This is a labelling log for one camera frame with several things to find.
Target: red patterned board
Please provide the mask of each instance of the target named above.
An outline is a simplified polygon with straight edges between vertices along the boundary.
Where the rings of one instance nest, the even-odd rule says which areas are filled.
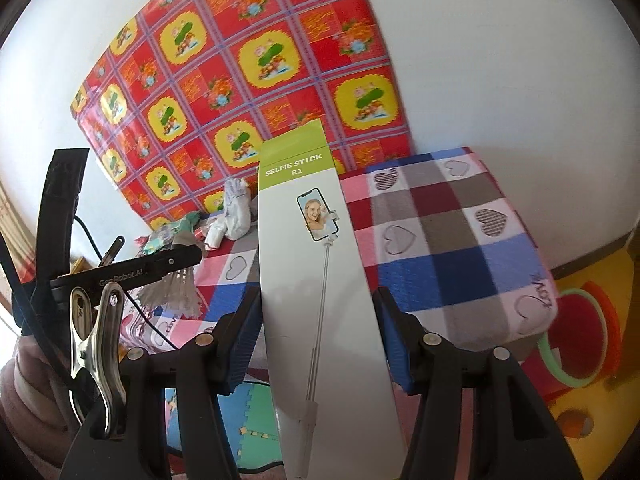
[[[151,0],[117,33],[71,112],[153,228],[222,208],[261,144],[320,118],[339,172],[411,152],[367,0]]]

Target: blue gripper pad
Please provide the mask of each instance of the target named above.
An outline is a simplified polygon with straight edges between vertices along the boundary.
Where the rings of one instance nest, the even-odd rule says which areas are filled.
[[[409,372],[409,353],[385,303],[383,303],[380,311],[382,313],[382,323],[380,325],[383,332],[382,339],[391,376],[395,383],[400,384],[405,393],[410,393],[414,386],[414,380]]]
[[[236,342],[231,347],[228,373],[230,391],[235,390],[236,386],[244,381],[246,369],[249,366],[251,355],[254,353],[255,343],[261,328],[262,301],[260,294],[256,294],[238,332]]]

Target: smartphone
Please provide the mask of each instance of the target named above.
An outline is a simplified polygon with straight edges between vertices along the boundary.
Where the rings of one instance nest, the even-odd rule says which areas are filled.
[[[316,242],[327,238],[329,234],[337,234],[338,224],[331,218],[329,206],[317,187],[298,197],[298,207]]]

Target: checkered tablecloth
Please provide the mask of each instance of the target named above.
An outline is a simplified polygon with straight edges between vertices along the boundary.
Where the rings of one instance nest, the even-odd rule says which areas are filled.
[[[398,305],[467,349],[531,348],[557,311],[556,290],[519,216],[469,148],[415,155],[340,178],[371,290],[388,286]],[[259,283],[253,226],[225,240],[196,268],[207,306],[199,319],[154,323],[181,345],[233,312]],[[133,312],[122,333],[164,349]]]

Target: bolt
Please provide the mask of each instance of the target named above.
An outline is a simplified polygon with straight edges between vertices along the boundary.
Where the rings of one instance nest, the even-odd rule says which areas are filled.
[[[211,343],[213,343],[213,336],[207,332],[196,336],[196,345],[198,346],[207,346]]]
[[[502,346],[494,348],[494,357],[500,359],[500,361],[506,361],[510,355],[509,351]]]
[[[135,348],[132,348],[131,350],[129,350],[127,352],[127,357],[129,359],[131,359],[132,361],[137,361],[144,354],[145,354],[145,351],[142,348],[140,348],[139,346],[136,346]]]
[[[442,338],[435,332],[427,332],[422,340],[424,341],[425,345],[429,346],[438,346],[440,343],[442,343]]]

